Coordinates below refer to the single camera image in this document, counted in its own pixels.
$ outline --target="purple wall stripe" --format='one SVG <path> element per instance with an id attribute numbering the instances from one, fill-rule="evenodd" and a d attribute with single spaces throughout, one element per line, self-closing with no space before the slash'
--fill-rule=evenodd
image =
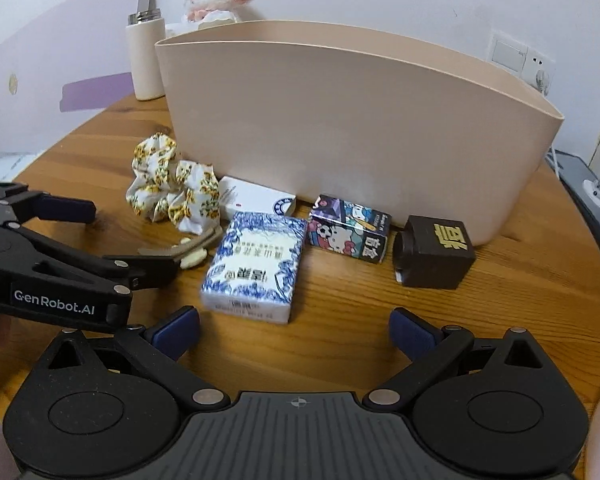
<path id="1" fill-rule="evenodd" d="M 106 108 L 134 91 L 131 72 L 67 83 L 62 87 L 61 112 Z"/>

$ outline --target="white cardboard box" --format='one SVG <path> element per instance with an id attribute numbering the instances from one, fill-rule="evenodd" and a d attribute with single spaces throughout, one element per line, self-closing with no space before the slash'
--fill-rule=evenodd
<path id="1" fill-rule="evenodd" d="M 291 216 L 296 197 L 230 176 L 220 179 L 220 217 L 231 220 L 237 211 Z"/>

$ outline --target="blue gripper pad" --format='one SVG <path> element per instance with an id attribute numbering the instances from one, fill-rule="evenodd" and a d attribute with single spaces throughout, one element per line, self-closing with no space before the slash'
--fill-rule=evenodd
<path id="1" fill-rule="evenodd" d="M 34 202 L 33 213 L 41 220 L 90 224 L 96 218 L 96 206 L 91 200 L 44 194 Z"/>
<path id="2" fill-rule="evenodd" d="M 389 337 L 411 361 L 433 350 L 443 333 L 402 307 L 394 308 L 389 316 Z"/>
<path id="3" fill-rule="evenodd" d="M 183 306 L 168 318 L 148 328 L 144 338 L 151 345 L 177 361 L 200 339 L 200 316 L 192 306 Z"/>

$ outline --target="gold lettering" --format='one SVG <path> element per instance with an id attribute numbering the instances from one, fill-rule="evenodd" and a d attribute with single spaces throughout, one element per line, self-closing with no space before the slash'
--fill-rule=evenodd
<path id="1" fill-rule="evenodd" d="M 461 228 L 438 224 L 433 224 L 433 228 L 438 241 L 445 249 L 467 249 Z"/>

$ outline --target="blue floral pattern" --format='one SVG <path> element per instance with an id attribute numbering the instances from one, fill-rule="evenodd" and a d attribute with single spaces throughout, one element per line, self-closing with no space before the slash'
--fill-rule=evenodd
<path id="1" fill-rule="evenodd" d="M 237 212 L 216 251 L 216 256 L 211 262 L 211 267 L 206 274 L 201 291 L 215 292 L 231 297 L 250 298 L 267 303 L 291 304 L 306 229 L 306 220 L 299 218 Z M 278 263 L 278 272 L 275 275 L 276 288 L 267 288 L 256 282 L 249 285 L 232 286 L 231 280 L 227 276 L 221 275 L 226 268 L 222 261 L 234 256 L 234 247 L 240 242 L 240 237 L 244 232 L 255 232 L 264 235 L 283 234 L 296 239 L 293 247 L 288 249 L 288 258 Z"/>

